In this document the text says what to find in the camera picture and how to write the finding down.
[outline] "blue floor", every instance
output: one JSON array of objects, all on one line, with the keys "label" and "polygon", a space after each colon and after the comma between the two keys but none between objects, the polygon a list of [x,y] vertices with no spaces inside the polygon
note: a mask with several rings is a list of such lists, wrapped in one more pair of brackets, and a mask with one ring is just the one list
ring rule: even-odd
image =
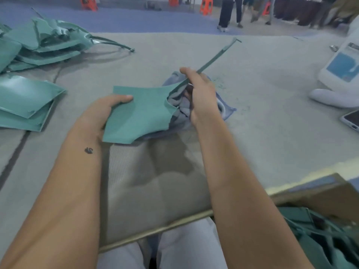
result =
[{"label": "blue floor", "polygon": [[[185,32],[221,34],[218,20],[198,13],[173,13],[169,11],[144,11],[120,8],[99,8],[97,12],[75,10],[68,7],[33,5],[43,15],[75,23],[89,32],[154,33]],[[36,17],[30,5],[0,3],[0,22],[15,27]],[[240,35],[233,29],[226,35]]]}]

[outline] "white pants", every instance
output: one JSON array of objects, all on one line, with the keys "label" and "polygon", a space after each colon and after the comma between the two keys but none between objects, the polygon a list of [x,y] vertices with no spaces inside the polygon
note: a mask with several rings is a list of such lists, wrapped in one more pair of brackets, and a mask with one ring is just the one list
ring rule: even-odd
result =
[{"label": "white pants", "polygon": [[[98,256],[97,269],[146,269],[137,242]],[[157,267],[160,269],[227,269],[217,229],[210,218],[160,235]]]}]

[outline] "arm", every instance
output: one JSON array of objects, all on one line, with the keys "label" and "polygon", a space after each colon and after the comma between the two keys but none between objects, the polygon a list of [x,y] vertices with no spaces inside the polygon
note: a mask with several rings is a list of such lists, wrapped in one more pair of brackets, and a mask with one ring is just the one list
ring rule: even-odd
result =
[{"label": "arm", "polygon": [[101,132],[111,106],[131,99],[101,98],[76,121],[0,269],[96,268]]},{"label": "arm", "polygon": [[191,69],[181,72],[194,85],[191,120],[198,132],[228,268],[313,268],[237,149],[218,112],[214,85]]}]

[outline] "hand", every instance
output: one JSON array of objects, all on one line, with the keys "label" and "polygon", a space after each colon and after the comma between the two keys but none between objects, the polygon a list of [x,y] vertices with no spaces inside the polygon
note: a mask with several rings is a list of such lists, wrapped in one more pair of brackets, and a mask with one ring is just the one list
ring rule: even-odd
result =
[{"label": "hand", "polygon": [[191,122],[197,127],[208,117],[220,116],[214,84],[203,73],[200,75],[191,68],[182,67],[179,71],[185,74],[193,85],[192,94],[186,93],[191,102]]},{"label": "hand", "polygon": [[102,136],[103,127],[111,113],[111,108],[119,103],[128,103],[132,95],[111,94],[93,102],[78,118],[75,126],[85,128],[89,133]]}]

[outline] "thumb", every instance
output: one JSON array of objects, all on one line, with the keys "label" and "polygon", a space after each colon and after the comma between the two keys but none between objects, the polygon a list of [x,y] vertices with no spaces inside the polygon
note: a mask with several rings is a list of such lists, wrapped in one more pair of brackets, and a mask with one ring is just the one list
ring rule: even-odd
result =
[{"label": "thumb", "polygon": [[108,106],[114,106],[118,103],[128,103],[132,101],[132,95],[119,95],[119,94],[111,94],[103,98],[106,101]]}]

